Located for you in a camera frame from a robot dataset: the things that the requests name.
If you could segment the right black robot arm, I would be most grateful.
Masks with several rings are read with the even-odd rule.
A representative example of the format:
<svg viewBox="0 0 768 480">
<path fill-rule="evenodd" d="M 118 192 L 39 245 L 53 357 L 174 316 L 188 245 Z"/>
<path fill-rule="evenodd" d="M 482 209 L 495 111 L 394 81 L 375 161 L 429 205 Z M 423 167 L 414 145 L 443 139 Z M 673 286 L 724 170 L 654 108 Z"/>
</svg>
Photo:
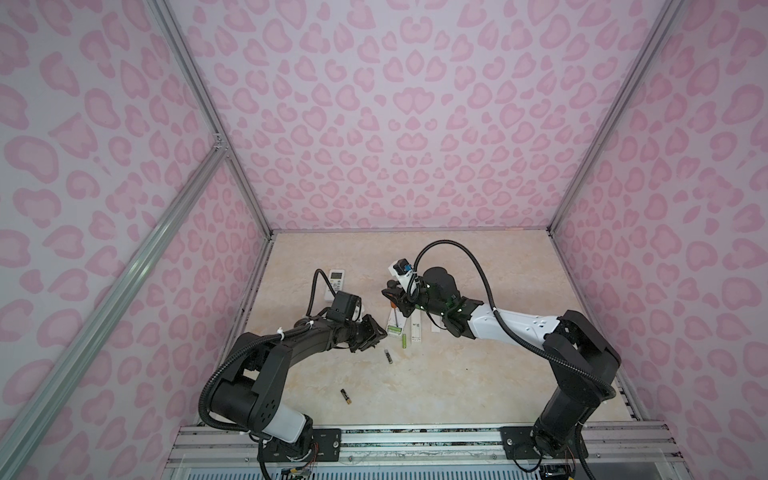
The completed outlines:
<svg viewBox="0 0 768 480">
<path fill-rule="evenodd" d="M 547 361 L 556 389 L 535 420 L 528 443 L 543 456 L 555 457 L 569 450 L 584 462 L 583 429 L 595 411 L 617 395 L 613 382 L 621 365 L 619 353 L 579 311 L 542 316 L 499 308 L 476 256 L 457 241 L 444 243 L 469 258 L 485 299 L 463 295 L 445 268 L 421 270 L 417 262 L 407 259 L 389 266 L 391 278 L 383 296 L 404 316 L 415 311 L 438 316 L 444 329 L 456 338 L 516 344 Z"/>
</svg>

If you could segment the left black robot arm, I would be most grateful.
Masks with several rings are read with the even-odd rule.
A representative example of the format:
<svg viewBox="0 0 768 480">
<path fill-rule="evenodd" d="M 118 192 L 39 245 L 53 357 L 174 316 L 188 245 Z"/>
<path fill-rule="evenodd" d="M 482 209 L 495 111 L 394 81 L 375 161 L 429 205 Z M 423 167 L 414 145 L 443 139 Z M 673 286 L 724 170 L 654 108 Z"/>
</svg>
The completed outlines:
<svg viewBox="0 0 768 480">
<path fill-rule="evenodd" d="M 315 354 L 365 351 L 387 336 L 362 312 L 362 299 L 355 294 L 334 291 L 331 305 L 316 311 L 319 282 L 332 286 L 323 270 L 314 272 L 305 315 L 291 329 L 237 338 L 200 393 L 198 416 L 205 425 L 244 433 L 258 447 L 274 448 L 294 461 L 319 453 L 313 420 L 282 404 L 289 370 Z"/>
</svg>

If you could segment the long slim white remote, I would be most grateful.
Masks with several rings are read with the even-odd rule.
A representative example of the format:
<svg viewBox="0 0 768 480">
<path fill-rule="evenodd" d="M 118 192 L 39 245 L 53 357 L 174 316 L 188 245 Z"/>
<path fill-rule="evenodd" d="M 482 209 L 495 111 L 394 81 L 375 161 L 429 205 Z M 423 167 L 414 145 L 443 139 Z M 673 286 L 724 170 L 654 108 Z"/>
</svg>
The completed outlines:
<svg viewBox="0 0 768 480">
<path fill-rule="evenodd" d="M 421 323 L 421 317 L 413 315 L 410 318 L 410 325 L 411 325 L 411 342 L 412 343 L 420 343 L 422 341 L 422 323 Z"/>
</svg>

